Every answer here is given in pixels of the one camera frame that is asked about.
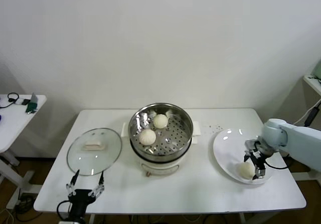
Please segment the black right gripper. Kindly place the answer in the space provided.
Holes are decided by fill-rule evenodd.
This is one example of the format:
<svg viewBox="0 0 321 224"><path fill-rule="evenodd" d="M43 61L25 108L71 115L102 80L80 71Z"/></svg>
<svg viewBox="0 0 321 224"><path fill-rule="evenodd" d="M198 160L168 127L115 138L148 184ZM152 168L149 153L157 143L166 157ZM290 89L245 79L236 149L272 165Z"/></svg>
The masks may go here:
<svg viewBox="0 0 321 224"><path fill-rule="evenodd" d="M254 176L252 180L262 179L265 176L265 155L262 153L261 143L247 143L247 153L244 155L244 162L249 158L255 166Z"/></svg>

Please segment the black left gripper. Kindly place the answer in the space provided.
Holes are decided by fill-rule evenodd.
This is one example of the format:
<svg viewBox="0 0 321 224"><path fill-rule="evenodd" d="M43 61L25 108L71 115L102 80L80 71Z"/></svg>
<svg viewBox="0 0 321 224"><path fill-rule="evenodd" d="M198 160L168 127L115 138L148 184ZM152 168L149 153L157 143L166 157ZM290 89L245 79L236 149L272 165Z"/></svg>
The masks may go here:
<svg viewBox="0 0 321 224"><path fill-rule="evenodd" d="M85 223L85 213L87 206L92 204L104 191L104 171L101 172L98 185L93 189L76 189L75 183L79 175L79 169L72 177L71 181L66 184L68 198L72 206L68 215L68 221L76 223Z"/></svg>

